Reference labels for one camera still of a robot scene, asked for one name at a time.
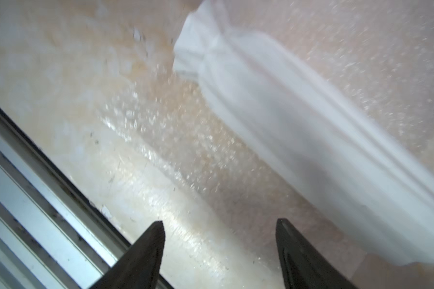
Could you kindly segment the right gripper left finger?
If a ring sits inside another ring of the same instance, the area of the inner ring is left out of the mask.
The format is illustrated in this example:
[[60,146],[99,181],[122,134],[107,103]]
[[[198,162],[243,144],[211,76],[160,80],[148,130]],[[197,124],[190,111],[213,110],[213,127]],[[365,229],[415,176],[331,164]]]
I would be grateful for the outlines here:
[[165,247],[163,222],[155,221],[92,289],[155,289]]

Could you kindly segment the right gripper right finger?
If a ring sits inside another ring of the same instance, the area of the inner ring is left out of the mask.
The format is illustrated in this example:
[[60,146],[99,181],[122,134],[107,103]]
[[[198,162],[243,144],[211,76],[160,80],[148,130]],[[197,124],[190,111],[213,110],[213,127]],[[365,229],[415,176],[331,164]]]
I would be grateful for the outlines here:
[[356,289],[288,219],[277,220],[276,243],[287,289]]

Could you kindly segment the tall white ribbed vase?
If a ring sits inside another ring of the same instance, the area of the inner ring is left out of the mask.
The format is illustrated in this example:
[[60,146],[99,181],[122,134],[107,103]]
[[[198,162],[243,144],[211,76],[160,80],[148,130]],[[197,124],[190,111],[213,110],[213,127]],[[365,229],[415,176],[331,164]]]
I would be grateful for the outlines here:
[[281,43],[229,24],[221,1],[189,13],[173,70],[264,162],[363,249],[434,263],[434,175]]

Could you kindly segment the bubble wrap pile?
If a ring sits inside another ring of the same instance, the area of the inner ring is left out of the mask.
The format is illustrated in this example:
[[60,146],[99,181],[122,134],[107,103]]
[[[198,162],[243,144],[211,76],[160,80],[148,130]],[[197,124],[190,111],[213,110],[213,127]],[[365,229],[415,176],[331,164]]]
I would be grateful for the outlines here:
[[434,1],[195,1],[97,115],[244,243],[293,218],[351,274],[434,272]]

